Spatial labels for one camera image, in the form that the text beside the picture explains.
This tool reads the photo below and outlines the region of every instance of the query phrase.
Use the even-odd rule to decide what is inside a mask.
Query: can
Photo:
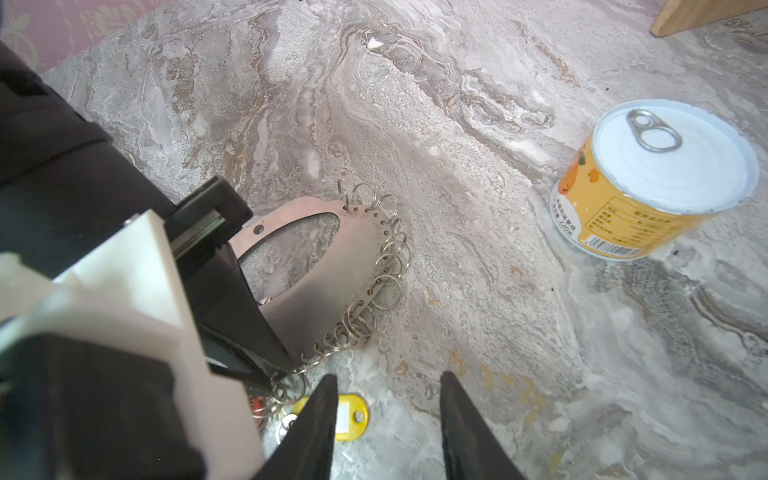
[[[600,258],[634,260],[755,189],[757,155],[719,117],[669,100],[606,113],[554,186],[557,229]]]

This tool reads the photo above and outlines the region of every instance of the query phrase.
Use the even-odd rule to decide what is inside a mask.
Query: marble surface
[[[547,192],[609,108],[669,98],[768,162],[768,11],[654,38],[652,0],[175,2],[45,74],[173,200],[222,175],[256,216],[336,179],[398,195],[406,301],[323,371],[368,400],[335,478],[444,478],[451,369],[530,479],[768,475],[768,188],[647,259],[554,230]],[[333,218],[245,260],[260,298]],[[288,255],[299,258],[286,261]]]

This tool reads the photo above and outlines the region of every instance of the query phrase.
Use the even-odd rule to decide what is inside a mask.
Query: wooden block
[[[768,0],[667,0],[650,33],[666,37],[765,7]]]

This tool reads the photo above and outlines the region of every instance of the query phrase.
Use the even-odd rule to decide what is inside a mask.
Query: metal plate
[[[344,205],[341,200],[296,198],[230,239],[235,255],[241,258],[289,223],[317,214],[339,218],[339,231],[317,264],[285,293],[260,307],[294,366],[303,364],[302,353],[307,358],[315,355],[314,344],[323,345],[349,305],[362,300],[363,305],[356,309],[360,312],[383,285],[376,284],[369,294],[376,278],[374,264],[391,234],[391,226],[382,224],[386,215],[378,209],[366,212],[364,205],[349,205],[349,210]]]

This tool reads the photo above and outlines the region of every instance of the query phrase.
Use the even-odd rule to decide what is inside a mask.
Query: pink wallpaper
[[[38,72],[170,0],[2,0],[0,39]]]

